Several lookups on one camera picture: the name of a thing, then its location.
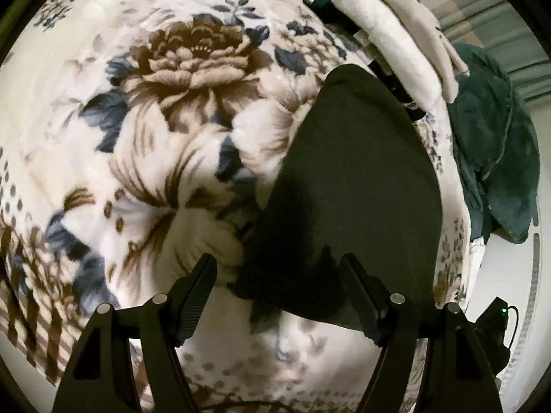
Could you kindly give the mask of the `white folded garment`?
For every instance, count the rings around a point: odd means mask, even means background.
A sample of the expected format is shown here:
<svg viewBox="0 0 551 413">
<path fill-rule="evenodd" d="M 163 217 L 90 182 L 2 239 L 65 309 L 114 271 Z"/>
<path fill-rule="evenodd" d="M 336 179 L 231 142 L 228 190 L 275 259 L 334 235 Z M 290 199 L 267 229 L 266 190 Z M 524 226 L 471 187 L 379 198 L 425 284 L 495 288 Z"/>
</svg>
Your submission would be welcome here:
<svg viewBox="0 0 551 413">
<path fill-rule="evenodd" d="M 442 97 L 441 81 L 394 12 L 382 0 L 332 0 L 332 4 L 367 34 L 413 102 L 432 111 Z"/>
</svg>

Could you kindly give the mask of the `beige folded garment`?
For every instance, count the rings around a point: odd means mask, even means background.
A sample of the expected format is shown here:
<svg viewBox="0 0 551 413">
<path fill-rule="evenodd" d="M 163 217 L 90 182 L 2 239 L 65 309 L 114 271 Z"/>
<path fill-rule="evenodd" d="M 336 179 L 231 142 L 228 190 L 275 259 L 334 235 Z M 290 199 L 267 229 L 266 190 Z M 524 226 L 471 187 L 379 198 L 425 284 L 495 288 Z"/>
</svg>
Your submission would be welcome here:
<svg viewBox="0 0 551 413">
<path fill-rule="evenodd" d="M 468 65 L 441 30 L 436 17 L 421 0 L 382 0 L 396 14 L 441 79 L 443 96 L 452 104 L 459 94 L 456 76 L 468 76 Z"/>
</svg>

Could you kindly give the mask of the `right teal curtain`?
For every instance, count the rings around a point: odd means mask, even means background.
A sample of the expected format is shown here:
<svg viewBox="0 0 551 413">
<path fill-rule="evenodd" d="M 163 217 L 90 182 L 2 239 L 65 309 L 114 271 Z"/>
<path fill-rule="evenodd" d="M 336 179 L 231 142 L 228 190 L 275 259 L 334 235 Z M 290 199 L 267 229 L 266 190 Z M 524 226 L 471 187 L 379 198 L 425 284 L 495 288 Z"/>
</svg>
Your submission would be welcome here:
<svg viewBox="0 0 551 413">
<path fill-rule="evenodd" d="M 550 102 L 550 59 L 507 0 L 449 0 L 433 13 L 451 43 L 487 50 L 529 105 Z"/>
</svg>

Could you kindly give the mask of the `dark green plush blanket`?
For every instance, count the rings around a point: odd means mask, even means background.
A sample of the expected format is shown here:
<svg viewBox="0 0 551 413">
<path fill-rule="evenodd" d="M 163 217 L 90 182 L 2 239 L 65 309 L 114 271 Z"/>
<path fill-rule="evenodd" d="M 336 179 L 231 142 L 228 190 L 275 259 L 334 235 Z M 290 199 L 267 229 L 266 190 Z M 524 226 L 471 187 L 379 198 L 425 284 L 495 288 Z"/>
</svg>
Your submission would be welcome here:
<svg viewBox="0 0 551 413">
<path fill-rule="evenodd" d="M 530 111 L 499 62 L 486 50 L 455 45 L 468 65 L 448 114 L 454 158 L 471 217 L 471 239 L 502 229 L 525 242 L 536 209 L 541 160 Z"/>
</svg>

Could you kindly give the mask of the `black striped sweater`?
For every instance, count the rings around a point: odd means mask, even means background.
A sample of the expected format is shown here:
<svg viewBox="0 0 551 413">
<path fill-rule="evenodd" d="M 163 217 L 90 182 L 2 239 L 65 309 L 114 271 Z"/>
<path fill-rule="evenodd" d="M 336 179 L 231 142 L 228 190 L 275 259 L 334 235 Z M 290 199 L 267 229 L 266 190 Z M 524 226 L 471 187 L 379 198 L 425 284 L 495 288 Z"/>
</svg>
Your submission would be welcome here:
<svg viewBox="0 0 551 413">
<path fill-rule="evenodd" d="M 356 329 L 337 267 L 352 254 L 389 291 L 428 310 L 442 225 L 438 179 L 404 107 L 345 64 L 297 130 L 232 289 L 251 302 L 256 331 L 282 312 Z"/>
</svg>

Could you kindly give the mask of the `floral bed blanket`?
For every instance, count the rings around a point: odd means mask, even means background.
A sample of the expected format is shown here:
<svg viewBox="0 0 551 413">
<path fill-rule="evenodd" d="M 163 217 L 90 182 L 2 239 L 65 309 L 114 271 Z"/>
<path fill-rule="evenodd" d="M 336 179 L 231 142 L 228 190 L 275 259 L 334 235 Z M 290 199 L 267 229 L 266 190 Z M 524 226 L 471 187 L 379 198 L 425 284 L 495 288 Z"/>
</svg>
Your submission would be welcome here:
<svg viewBox="0 0 551 413">
<path fill-rule="evenodd" d="M 177 350 L 208 412 L 351 412 L 377 348 L 231 291 L 332 70 L 370 71 L 303 0 L 1 0 L 1 334 L 52 411 L 95 309 L 139 306 L 203 254 L 219 277 Z"/>
</svg>

